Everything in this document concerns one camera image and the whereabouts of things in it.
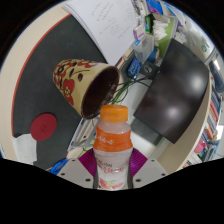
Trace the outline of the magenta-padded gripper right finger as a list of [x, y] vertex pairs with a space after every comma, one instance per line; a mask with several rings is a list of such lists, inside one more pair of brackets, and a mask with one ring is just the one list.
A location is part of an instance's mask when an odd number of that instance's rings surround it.
[[133, 149], [129, 162], [129, 188], [144, 187], [167, 175], [168, 173], [155, 158], [147, 158], [137, 149]]

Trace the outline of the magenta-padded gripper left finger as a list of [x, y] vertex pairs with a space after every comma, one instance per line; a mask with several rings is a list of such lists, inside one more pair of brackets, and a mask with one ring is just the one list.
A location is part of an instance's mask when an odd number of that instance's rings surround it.
[[80, 158], [71, 158], [59, 171], [58, 176], [80, 187], [94, 189], [96, 187], [97, 164], [92, 149]]

